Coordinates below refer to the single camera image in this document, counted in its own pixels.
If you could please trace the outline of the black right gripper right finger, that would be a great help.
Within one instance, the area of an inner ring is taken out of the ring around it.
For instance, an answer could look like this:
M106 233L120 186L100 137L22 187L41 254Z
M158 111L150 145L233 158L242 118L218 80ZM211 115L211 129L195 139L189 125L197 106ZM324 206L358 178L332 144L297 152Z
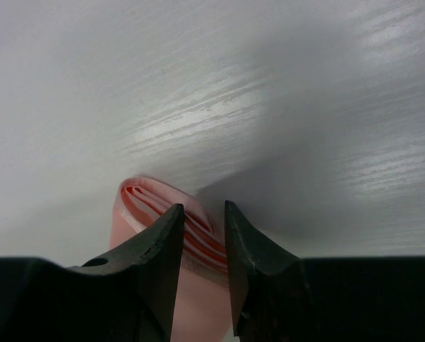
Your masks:
M425 341L425 256L297 257L224 205L241 341Z

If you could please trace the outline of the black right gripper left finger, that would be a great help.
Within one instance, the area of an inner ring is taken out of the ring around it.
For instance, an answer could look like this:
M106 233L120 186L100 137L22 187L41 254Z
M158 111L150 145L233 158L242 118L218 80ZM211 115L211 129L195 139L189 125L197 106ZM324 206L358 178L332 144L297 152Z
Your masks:
M82 266L0 257L0 341L168 341L184 208Z

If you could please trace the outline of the pink satin napkin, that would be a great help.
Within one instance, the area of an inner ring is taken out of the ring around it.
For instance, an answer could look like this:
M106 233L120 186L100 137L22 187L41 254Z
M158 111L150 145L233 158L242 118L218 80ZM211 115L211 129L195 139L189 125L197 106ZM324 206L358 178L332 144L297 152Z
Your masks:
M110 248L142 232L173 204L185 213L172 341L222 341L232 324L224 233L193 197L148 177L124 180L113 204Z

